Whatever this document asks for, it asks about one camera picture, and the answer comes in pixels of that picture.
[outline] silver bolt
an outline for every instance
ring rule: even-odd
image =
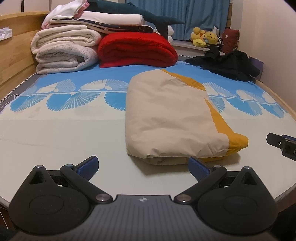
[[[110,195],[106,194],[106,193],[101,193],[96,195],[96,200],[100,201],[100,202],[106,202],[110,199]]]
[[[180,195],[177,196],[177,200],[179,202],[188,202],[188,201],[191,200],[191,197],[189,195],[187,195],[187,194],[180,194]]]

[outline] triangular hole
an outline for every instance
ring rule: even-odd
[[[242,178],[242,183],[247,185],[257,185],[254,177],[249,172],[246,172],[246,174]]]
[[[30,181],[30,185],[44,183],[45,179],[42,172],[36,172],[32,180]]]

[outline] red cushion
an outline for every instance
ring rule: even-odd
[[[170,43],[157,33],[122,32],[108,34],[98,47],[100,68],[145,64],[168,67],[178,55]]]
[[[229,53],[231,51],[237,50],[237,46],[239,44],[239,30],[234,30],[227,28],[222,33],[222,52]]]

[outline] white plush toy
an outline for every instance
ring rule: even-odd
[[[153,30],[154,32],[158,33],[160,35],[160,33],[157,31],[157,29],[154,29]],[[172,38],[172,35],[174,34],[174,30],[173,28],[169,25],[168,26],[168,41],[169,42],[172,42],[173,41],[173,38]]]

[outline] folded beige quilt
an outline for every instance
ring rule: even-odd
[[[70,41],[85,47],[98,45],[102,36],[95,30],[84,25],[67,25],[43,29],[36,33],[31,42],[31,51],[37,54],[39,49],[48,43]]]
[[[37,74],[74,72],[98,61],[97,46],[84,47],[67,41],[49,43],[42,46],[36,60]]]
[[[126,148],[155,165],[189,157],[222,159],[248,146],[234,133],[194,79],[151,70],[134,76],[126,97]]]

